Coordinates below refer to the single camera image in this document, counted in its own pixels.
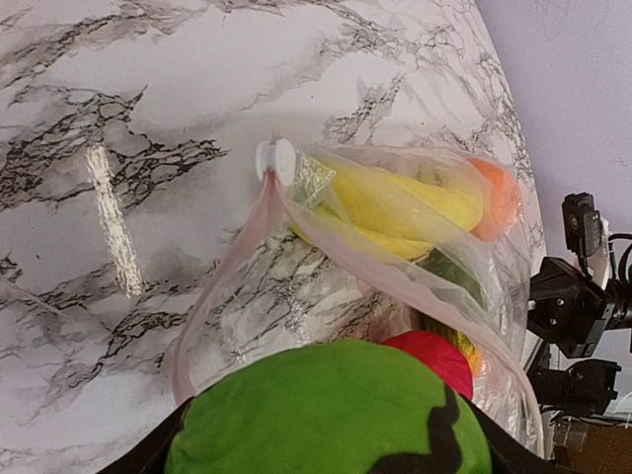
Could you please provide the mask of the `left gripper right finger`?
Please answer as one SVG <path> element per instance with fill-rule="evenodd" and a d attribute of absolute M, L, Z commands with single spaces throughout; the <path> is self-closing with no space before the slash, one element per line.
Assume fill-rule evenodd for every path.
<path fill-rule="evenodd" d="M 493 474 L 556 474 L 554 465 L 520 444 L 472 402 L 468 403 L 488 442 Z"/>

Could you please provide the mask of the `fake orange fruit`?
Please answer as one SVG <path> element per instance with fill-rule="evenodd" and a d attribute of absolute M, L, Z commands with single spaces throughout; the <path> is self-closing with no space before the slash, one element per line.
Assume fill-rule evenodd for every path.
<path fill-rule="evenodd" d="M 521 192 L 516 179 L 505 168 L 479 158 L 469 158 L 468 162 L 490 183 L 489 205 L 471 233 L 484 242 L 492 242 L 518 222 Z"/>

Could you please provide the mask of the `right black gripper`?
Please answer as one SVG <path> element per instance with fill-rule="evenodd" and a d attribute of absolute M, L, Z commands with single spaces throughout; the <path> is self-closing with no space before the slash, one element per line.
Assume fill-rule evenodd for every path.
<path fill-rule="evenodd" d="M 530 279 L 527 329 L 567 358 L 592 356 L 619 318 L 616 299 L 560 258 L 544 258 Z"/>

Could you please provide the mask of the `fake red food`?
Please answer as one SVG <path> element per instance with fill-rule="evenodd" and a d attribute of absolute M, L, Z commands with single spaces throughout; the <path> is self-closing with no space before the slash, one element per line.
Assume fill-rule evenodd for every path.
<path fill-rule="evenodd" d="M 444 337 L 422 330 L 391 337 L 383 346 L 398 349 L 419 360 L 467 400 L 474 393 L 473 374 L 466 356 Z"/>

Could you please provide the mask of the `fake yellow banana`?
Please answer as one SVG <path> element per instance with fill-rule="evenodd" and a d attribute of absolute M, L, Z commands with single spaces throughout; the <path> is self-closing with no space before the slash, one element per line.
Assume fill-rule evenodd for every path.
<path fill-rule="evenodd" d="M 326 226 L 406 261 L 475 244 L 490 186 L 465 159 L 388 148 L 312 148 L 286 194 Z"/>

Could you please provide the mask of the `fake green lettuce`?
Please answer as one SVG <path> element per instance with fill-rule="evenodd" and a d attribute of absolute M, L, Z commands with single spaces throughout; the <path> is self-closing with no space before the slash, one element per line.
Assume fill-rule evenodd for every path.
<path fill-rule="evenodd" d="M 267 356 L 196 396 L 169 473 L 489 473 L 466 401 L 400 350 L 338 341 Z"/>

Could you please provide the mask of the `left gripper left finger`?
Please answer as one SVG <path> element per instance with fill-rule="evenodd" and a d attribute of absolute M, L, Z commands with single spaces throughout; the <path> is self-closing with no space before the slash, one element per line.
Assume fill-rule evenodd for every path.
<path fill-rule="evenodd" d="M 193 400 L 186 400 L 129 452 L 98 474 L 164 474 L 169 450 L 184 427 L 184 418 Z"/>

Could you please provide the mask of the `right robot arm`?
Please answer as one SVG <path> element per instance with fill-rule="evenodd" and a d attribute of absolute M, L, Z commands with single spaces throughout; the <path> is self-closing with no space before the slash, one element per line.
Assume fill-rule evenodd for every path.
<path fill-rule="evenodd" d="M 527 329 L 541 346 L 527 364 L 540 412 L 591 418 L 605 413 L 621 366 L 594 359 L 607 331 L 631 327 L 631 284 L 600 287 L 566 261 L 546 257 L 530 280 Z"/>

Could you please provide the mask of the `clear zip top bag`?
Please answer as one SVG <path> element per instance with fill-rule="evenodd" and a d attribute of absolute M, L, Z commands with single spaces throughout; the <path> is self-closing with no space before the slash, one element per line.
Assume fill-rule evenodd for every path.
<path fill-rule="evenodd" d="M 171 360 L 175 400 L 182 402 L 196 392 L 190 352 L 220 290 L 277 227 L 287 224 L 352 280 L 357 290 L 376 292 L 465 334 L 482 355 L 482 373 L 474 378 L 478 406 L 527 449 L 542 454 L 538 403 L 520 362 L 531 269 L 522 208 L 518 222 L 492 242 L 473 235 L 475 244 L 454 253 L 434 249 L 423 259 L 406 261 L 351 231 L 331 229 L 323 218 L 287 196 L 301 157 L 312 148 L 334 149 L 297 148 L 285 139 L 258 145 L 255 167 L 261 193 L 226 257 L 202 285 L 177 340 Z M 388 149 L 448 153 L 467 162 L 477 158 L 446 148 Z"/>

